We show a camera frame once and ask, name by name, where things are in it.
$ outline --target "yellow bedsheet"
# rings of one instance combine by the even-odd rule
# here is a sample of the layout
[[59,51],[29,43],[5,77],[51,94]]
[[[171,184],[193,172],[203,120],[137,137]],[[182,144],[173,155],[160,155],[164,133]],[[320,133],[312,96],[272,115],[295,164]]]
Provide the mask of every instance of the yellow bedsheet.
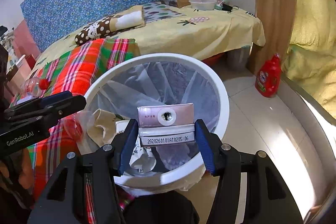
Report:
[[[170,7],[185,16],[163,19],[120,33],[113,37],[134,38],[140,54],[173,52],[192,56],[199,60],[221,52],[255,43],[265,44],[263,25],[258,18],[242,9],[226,11],[197,11],[191,7]],[[76,47],[75,36],[82,28],[48,47],[33,69],[42,68]]]

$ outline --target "tile floor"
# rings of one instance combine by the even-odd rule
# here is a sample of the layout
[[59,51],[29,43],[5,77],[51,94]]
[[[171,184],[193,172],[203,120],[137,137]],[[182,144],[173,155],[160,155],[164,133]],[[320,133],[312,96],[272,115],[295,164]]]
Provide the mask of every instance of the tile floor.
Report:
[[[258,93],[255,76],[248,70],[232,72],[224,63],[213,69],[229,95],[230,116],[222,141],[242,152],[255,154],[264,150],[283,176],[304,218],[326,187],[320,159],[307,133],[278,96],[265,98]],[[244,219],[246,177],[242,173],[236,223]],[[193,202],[200,223],[206,223],[217,183],[218,178],[204,175],[189,191],[182,192]]]

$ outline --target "plastic bottle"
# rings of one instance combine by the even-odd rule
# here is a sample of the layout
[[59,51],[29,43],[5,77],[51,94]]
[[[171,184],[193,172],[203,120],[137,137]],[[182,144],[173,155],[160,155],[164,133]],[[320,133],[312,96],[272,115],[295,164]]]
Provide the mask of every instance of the plastic bottle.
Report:
[[255,80],[255,87],[265,97],[275,95],[280,83],[281,67],[279,54],[274,54],[261,67]]
[[43,90],[46,90],[49,87],[49,82],[47,79],[41,79],[38,77],[33,77],[26,80],[22,86],[21,97],[33,96],[40,97]]

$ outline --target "screw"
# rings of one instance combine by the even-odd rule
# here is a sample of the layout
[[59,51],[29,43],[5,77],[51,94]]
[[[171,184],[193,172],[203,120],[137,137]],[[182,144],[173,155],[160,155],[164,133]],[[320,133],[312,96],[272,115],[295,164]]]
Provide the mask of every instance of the screw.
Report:
[[103,146],[104,151],[110,151],[111,149],[112,149],[112,145],[110,145],[110,144],[106,144],[106,145]]
[[74,156],[76,156],[76,153],[75,153],[75,152],[69,152],[69,153],[67,154],[67,158],[68,158],[68,159],[72,159]]
[[225,151],[228,151],[228,150],[231,149],[231,146],[230,146],[229,144],[227,144],[227,143],[223,143],[223,144],[221,145],[221,148],[222,148],[223,150],[225,150]]
[[258,156],[259,156],[260,158],[266,158],[267,154],[266,154],[264,151],[259,151],[259,152],[258,152]]

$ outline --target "wooden board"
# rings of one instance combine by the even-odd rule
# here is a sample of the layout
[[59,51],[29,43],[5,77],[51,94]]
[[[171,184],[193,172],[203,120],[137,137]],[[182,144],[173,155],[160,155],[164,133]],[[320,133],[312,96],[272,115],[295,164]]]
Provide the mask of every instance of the wooden board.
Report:
[[253,44],[247,68],[257,75],[266,60],[275,53],[284,57],[292,35],[296,0],[256,0],[256,16],[265,33],[265,46]]

